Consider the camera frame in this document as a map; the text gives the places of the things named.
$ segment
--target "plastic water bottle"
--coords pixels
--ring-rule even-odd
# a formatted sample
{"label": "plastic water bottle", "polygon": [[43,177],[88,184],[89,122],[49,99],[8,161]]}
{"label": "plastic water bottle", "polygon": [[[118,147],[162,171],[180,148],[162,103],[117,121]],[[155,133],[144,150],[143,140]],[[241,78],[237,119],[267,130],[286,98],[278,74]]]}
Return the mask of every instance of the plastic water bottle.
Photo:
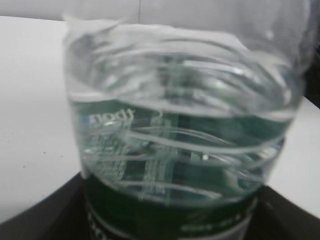
{"label": "plastic water bottle", "polygon": [[228,33],[101,25],[65,57],[92,239],[243,239],[301,79]]}

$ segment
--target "white table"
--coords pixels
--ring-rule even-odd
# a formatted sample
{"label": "white table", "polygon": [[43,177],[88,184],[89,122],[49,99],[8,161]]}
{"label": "white table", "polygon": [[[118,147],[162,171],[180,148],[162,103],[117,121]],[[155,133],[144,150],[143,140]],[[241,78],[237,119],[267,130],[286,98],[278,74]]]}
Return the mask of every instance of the white table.
{"label": "white table", "polygon": [[[79,172],[64,92],[65,23],[0,16],[0,223]],[[304,100],[270,186],[320,218],[320,110]]]}

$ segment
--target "white wall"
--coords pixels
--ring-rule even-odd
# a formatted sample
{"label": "white wall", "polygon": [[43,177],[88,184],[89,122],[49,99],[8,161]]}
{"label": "white wall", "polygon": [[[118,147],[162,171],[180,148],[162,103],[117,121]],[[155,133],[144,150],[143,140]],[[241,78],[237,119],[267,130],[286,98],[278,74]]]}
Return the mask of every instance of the white wall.
{"label": "white wall", "polygon": [[0,0],[0,16],[61,20],[66,0]]}

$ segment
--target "clear plastic bottle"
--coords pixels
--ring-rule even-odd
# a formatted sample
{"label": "clear plastic bottle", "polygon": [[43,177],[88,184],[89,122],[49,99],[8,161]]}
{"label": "clear plastic bottle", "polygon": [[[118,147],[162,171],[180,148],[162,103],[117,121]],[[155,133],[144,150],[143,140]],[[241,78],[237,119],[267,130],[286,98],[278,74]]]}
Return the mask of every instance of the clear plastic bottle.
{"label": "clear plastic bottle", "polygon": [[[269,2],[71,5],[66,84],[93,240],[243,239],[302,99],[306,29],[312,39],[305,5]],[[283,7],[304,10],[295,25]],[[277,23],[293,27],[290,46]]]}

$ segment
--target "black holder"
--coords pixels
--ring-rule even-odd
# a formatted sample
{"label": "black holder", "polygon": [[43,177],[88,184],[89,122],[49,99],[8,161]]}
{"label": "black holder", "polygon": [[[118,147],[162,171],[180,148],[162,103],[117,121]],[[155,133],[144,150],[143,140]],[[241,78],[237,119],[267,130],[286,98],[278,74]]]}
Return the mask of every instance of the black holder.
{"label": "black holder", "polygon": [[[80,175],[0,225],[0,240],[90,240]],[[320,240],[320,220],[264,187],[245,240]]]}

